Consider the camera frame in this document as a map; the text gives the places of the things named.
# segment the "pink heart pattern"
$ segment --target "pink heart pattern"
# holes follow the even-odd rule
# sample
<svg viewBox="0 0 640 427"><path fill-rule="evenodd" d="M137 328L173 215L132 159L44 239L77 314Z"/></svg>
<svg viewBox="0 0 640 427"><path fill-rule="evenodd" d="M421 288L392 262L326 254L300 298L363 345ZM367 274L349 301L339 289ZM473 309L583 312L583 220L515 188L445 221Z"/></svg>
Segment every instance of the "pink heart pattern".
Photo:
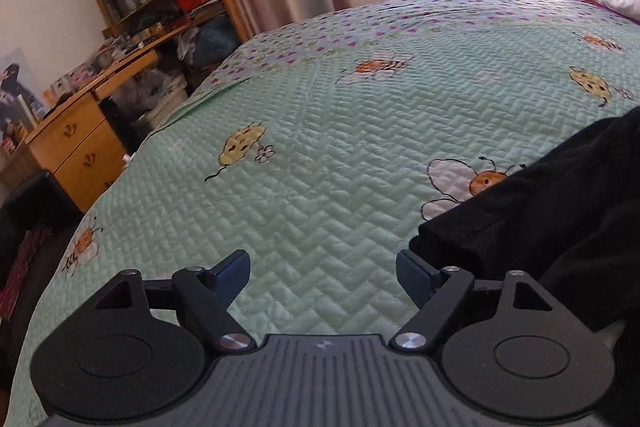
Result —
<svg viewBox="0 0 640 427"><path fill-rule="evenodd" d="M337 52L354 54L364 47L384 46L395 49L401 39L429 38L430 30L439 32L474 32L501 24L542 25L591 21L631 24L596 6L575 0L395 0L384 4L361 6L323 14L303 23L262 33L242 45L205 82L210 89L218 84L240 82L265 69L305 67L308 61Z"/></svg>

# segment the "round pad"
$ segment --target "round pad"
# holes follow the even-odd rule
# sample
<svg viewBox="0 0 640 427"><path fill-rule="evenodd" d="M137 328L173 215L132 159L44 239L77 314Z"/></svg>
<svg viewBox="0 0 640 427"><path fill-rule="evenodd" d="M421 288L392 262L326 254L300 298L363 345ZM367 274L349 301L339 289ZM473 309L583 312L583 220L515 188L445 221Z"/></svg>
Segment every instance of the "round pad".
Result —
<svg viewBox="0 0 640 427"><path fill-rule="evenodd" d="M553 377L562 373L570 360L562 344L526 335L502 341L494 355L501 368L524 378Z"/></svg>
<svg viewBox="0 0 640 427"><path fill-rule="evenodd" d="M151 354L145 341L130 335L109 335L82 346L78 364L93 377L126 377L145 367Z"/></svg>
<svg viewBox="0 0 640 427"><path fill-rule="evenodd" d="M612 359L585 327L590 337L555 330L540 315L528 326L526 317L496 317L460 330L442 351L447 378L466 398L500 415L540 421L579 413L607 391Z"/></svg>
<svg viewBox="0 0 640 427"><path fill-rule="evenodd" d="M196 385L205 357L191 333L151 315L113 312L122 311L64 324L36 350L31 378L47 409L123 422L157 413Z"/></svg>

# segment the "bed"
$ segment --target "bed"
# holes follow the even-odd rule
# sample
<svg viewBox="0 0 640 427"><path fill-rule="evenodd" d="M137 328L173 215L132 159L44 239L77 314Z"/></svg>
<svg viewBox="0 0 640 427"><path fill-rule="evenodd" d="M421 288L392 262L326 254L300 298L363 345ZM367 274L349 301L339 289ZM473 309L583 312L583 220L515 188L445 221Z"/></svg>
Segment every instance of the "bed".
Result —
<svg viewBox="0 0 640 427"><path fill-rule="evenodd" d="M257 36L84 217L6 425L45 417L34 348L127 267L162 279L244 248L252 277L230 311L257 339L388 338L416 311L394 260L420 222L635 107L639 47L635 21L578 0L398 0Z"/></svg>

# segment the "poster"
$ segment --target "poster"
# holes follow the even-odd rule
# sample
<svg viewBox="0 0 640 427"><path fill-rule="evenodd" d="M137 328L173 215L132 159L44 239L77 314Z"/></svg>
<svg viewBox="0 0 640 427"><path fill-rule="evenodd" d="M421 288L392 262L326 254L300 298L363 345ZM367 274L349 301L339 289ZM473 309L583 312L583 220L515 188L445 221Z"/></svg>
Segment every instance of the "poster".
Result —
<svg viewBox="0 0 640 427"><path fill-rule="evenodd" d="M14 121L23 120L14 100L22 95L24 101L31 108L36 117L42 117L47 112L43 103L36 97L36 80L31 73L22 50L18 49L0 58L0 130L6 134L7 125Z"/></svg>

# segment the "desk drawer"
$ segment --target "desk drawer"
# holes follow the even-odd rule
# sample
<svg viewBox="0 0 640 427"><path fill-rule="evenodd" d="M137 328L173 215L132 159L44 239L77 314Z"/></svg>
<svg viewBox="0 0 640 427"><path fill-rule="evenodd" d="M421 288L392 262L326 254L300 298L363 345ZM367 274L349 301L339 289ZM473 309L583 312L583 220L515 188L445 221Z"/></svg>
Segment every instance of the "desk drawer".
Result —
<svg viewBox="0 0 640 427"><path fill-rule="evenodd" d="M31 154L43 169L55 172L102 121L102 111L87 93L36 136Z"/></svg>
<svg viewBox="0 0 640 427"><path fill-rule="evenodd" d="M105 121L62 164L56 179L78 208L86 212L121 174L124 154Z"/></svg>

